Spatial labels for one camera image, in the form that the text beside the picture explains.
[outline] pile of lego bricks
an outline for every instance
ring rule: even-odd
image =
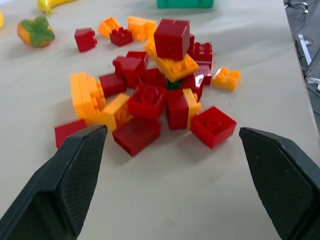
[[[80,52],[97,43],[95,33],[87,29],[91,31],[86,34],[87,40],[83,36],[83,40],[77,40],[83,29],[75,34]],[[98,31],[118,46],[147,40],[145,51],[129,51],[126,56],[116,57],[112,62],[115,71],[99,76],[98,81],[85,72],[70,76],[73,107],[79,120],[55,128],[57,148],[68,135],[89,125],[104,124],[114,141],[135,156],[160,137],[159,118],[164,110],[171,131],[190,130],[211,149],[233,134],[237,124],[233,119],[214,106],[201,112],[199,101],[204,86],[234,91],[241,74],[222,67],[212,77],[212,45],[195,42],[189,21],[163,19],[157,26],[155,21],[130,16],[128,29],[124,29],[109,17]],[[158,68],[148,69],[149,57]],[[127,88],[134,89],[131,96],[124,94]],[[114,95],[107,103],[105,98]]]

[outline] green box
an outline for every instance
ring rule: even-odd
[[[159,9],[212,8],[214,0],[157,0]]]

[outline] toy block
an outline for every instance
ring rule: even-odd
[[[159,9],[212,8],[214,0],[157,0]]]
[[[214,75],[212,85],[234,91],[241,78],[241,73],[238,70],[228,70],[226,67],[220,68]]]
[[[166,78],[160,72],[159,68],[146,70],[142,76],[143,83],[156,87],[166,87]]]
[[[168,91],[165,107],[170,130],[190,129],[191,120],[201,111],[201,103],[191,89]]]
[[[91,99],[97,103],[99,111],[101,111],[107,104],[101,84],[93,76],[87,76],[87,82]]]
[[[79,78],[77,73],[70,75],[70,86],[74,111],[79,119],[86,119],[87,114],[82,103]]]
[[[90,121],[94,120],[100,113],[98,103],[94,97],[91,97],[89,91],[89,85],[87,80],[87,75],[85,72],[78,73],[80,93],[82,99],[82,105]]]
[[[117,23],[117,21],[112,16],[110,16],[100,23],[98,27],[98,33],[101,36],[110,38],[110,33],[112,32],[112,30],[118,30],[119,28],[119,23]]]
[[[112,64],[115,67],[115,73],[124,76],[128,88],[134,89],[141,83],[139,75],[145,71],[145,64],[142,59],[118,56]]]
[[[192,119],[191,132],[213,149],[232,136],[236,125],[236,121],[213,106]]]
[[[188,54],[185,55],[182,61],[173,61],[157,56],[152,57],[166,78],[172,83],[183,79],[199,68],[198,64]]]
[[[103,94],[106,98],[112,95],[123,93],[127,90],[125,81],[120,74],[111,73],[99,76],[99,80],[103,90]]]
[[[193,47],[192,58],[195,61],[204,61],[212,63],[213,51],[211,43],[206,42],[205,44],[200,44],[199,42],[196,42]]]
[[[132,32],[133,39],[143,42],[154,34],[157,22],[149,19],[128,16],[128,30]]]
[[[195,45],[195,35],[190,33],[190,45],[188,48],[188,51],[186,52],[190,57],[193,57],[194,55],[194,45]]]
[[[164,87],[139,84],[128,101],[129,113],[156,122],[164,109],[166,96]]]
[[[133,118],[127,124],[112,133],[114,141],[130,156],[134,157],[145,147],[156,140],[161,133],[161,125],[157,122]]]
[[[80,119],[77,121],[69,122],[67,124],[56,126],[54,128],[56,148],[57,149],[60,148],[61,144],[64,142],[64,140],[68,136],[78,132],[81,129],[85,129],[86,127],[87,127],[87,124],[84,119]]]
[[[128,95],[120,93],[101,111],[96,118],[96,122],[107,125],[111,132],[127,123],[133,117],[128,111],[127,102],[129,98]]]
[[[199,70],[186,76],[180,85],[180,89],[191,89],[196,94],[197,100],[200,101],[204,89],[204,75]]]
[[[199,75],[203,75],[203,84],[205,86],[211,85],[212,73],[208,65],[199,65],[199,69],[196,72]]]
[[[110,41],[111,43],[117,45],[118,47],[122,47],[129,43],[132,43],[134,40],[132,38],[132,33],[123,27],[119,27],[118,30],[114,29],[110,33]]]
[[[95,39],[95,31],[91,28],[76,29],[74,38],[80,53],[93,49],[97,40]]]
[[[146,51],[128,51],[126,54],[127,58],[134,58],[134,59],[142,59],[144,62],[144,68],[147,69],[149,64],[149,56]]]
[[[190,23],[162,19],[153,37],[158,58],[182,61],[190,46]]]

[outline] toy persimmon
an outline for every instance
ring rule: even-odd
[[[22,20],[16,27],[16,33],[25,44],[34,48],[48,46],[55,39],[45,16]]]

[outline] toy banana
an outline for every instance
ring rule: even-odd
[[[53,11],[51,8],[61,4],[73,2],[73,1],[75,0],[37,0],[37,7],[42,12],[45,12],[47,14],[52,14]]]

